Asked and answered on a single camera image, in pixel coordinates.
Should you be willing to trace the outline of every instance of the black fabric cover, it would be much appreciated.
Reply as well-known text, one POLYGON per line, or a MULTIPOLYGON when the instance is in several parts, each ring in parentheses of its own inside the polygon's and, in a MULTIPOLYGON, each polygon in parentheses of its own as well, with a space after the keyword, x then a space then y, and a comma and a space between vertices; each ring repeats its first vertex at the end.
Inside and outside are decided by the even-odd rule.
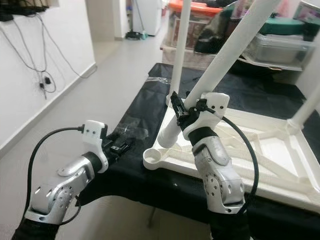
MULTIPOLYGON (((171 78, 172 66, 157 63, 150 77, 171 78)), ((184 97, 197 83, 203 71, 184 68, 180 96, 184 97)), ((139 128, 147 129, 145 140, 137 140, 119 162, 96 176, 80 194, 80 202, 88 204, 103 196, 122 196, 200 222, 208 223, 206 195, 201 180, 167 169, 147 170, 142 154, 152 147, 166 112, 169 85, 146 82, 120 123, 139 119, 139 128)), ((229 108, 279 119, 291 118, 303 104, 304 96, 296 86, 228 73, 216 88, 230 95, 229 108)), ((305 124, 303 133, 320 159, 320 117, 314 112, 305 124)), ((320 216, 316 213, 256 197, 248 208, 250 230, 260 240, 318 240, 320 216)))

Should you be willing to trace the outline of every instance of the orange lid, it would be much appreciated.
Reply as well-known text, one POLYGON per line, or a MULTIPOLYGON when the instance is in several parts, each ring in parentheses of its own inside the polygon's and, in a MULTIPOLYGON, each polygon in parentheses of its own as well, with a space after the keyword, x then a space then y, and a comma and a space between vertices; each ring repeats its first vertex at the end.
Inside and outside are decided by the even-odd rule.
MULTIPOLYGON (((169 3, 169 8, 171 8, 173 11, 181 12, 183 2, 183 0, 171 0, 169 3)), ((220 13, 222 11, 222 8, 208 7, 206 3, 192 2, 191 11, 208 16, 214 16, 217 13, 220 13)))

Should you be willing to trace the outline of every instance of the white wall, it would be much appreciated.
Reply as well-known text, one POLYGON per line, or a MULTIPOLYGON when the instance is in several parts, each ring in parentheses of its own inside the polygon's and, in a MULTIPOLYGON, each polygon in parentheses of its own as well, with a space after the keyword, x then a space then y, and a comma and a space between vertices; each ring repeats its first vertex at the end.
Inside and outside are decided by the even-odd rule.
MULTIPOLYGON (((292 1, 292 5, 298 6, 299 2, 298 0, 290 0, 292 1)), ((319 0, 305 0, 305 2, 313 4, 317 7, 320 7, 320 1, 319 0)), ((301 90, 301 92, 305 95, 306 98, 308 98, 315 87, 320 84, 320 34, 316 37, 314 40, 317 44, 317 48, 315 52, 313 53, 312 57, 310 58, 308 64, 306 65, 306 68, 304 71, 300 74, 297 74, 295 76, 295 84, 296 86, 301 90)), ((320 104, 317 106, 317 111, 320 113, 320 104)))
MULTIPOLYGON (((52 37, 78 73, 95 63, 85 0, 59 1, 59 6, 41 13, 52 37)), ((39 20, 16 16, 26 43, 39 69, 43 68, 41 24, 39 20)), ((0 22, 13 44, 31 64, 12 21, 0 22)), ((56 81, 57 92, 45 100, 37 74, 27 69, 0 32, 0 149, 48 104, 63 92, 77 76, 69 69, 46 36, 48 71, 56 81)))
POLYGON ((113 41, 115 38, 113 1, 86 0, 86 6, 92 40, 113 41))
POLYGON ((112 0, 114 18, 114 36, 124 38, 129 31, 126 0, 112 0))

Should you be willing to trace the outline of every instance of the table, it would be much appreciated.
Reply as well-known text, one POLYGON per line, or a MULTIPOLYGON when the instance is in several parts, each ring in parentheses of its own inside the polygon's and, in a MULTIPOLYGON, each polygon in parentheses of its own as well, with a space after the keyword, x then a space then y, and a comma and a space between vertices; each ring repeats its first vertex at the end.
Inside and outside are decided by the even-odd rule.
MULTIPOLYGON (((137 140, 119 161, 96 178, 80 194, 82 205, 103 196, 122 196, 203 223, 208 210, 203 183, 199 179, 167 169, 148 170, 142 154, 150 148, 166 113, 166 96, 172 75, 171 65, 157 63, 149 72, 151 79, 124 114, 121 124, 138 122, 148 137, 137 140)), ((197 83, 203 71, 184 68, 180 96, 184 97, 197 83)), ((305 99, 296 86, 274 83, 270 75, 240 76, 228 73, 215 89, 230 95, 229 108, 279 119, 291 118, 305 99)), ((314 112, 303 133, 320 160, 320 116, 314 112)), ((262 197, 248 208, 252 235, 260 240, 316 240, 320 236, 320 216, 262 197)))

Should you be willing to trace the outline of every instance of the plastic storage box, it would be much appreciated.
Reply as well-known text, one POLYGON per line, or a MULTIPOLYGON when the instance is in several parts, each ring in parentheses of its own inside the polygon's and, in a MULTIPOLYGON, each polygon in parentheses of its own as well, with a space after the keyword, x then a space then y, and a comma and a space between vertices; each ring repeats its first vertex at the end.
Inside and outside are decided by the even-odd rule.
MULTIPOLYGON (((169 47, 176 47, 183 1, 171 0, 168 6, 170 10, 170 18, 165 44, 169 47)), ((186 41, 187 49, 194 49, 204 27, 209 23, 212 17, 221 12, 221 10, 222 8, 207 7, 206 3, 192 2, 188 36, 186 41)))
POLYGON ((244 56, 255 62, 301 67, 315 47, 313 42, 295 40, 289 36, 257 34, 244 56))

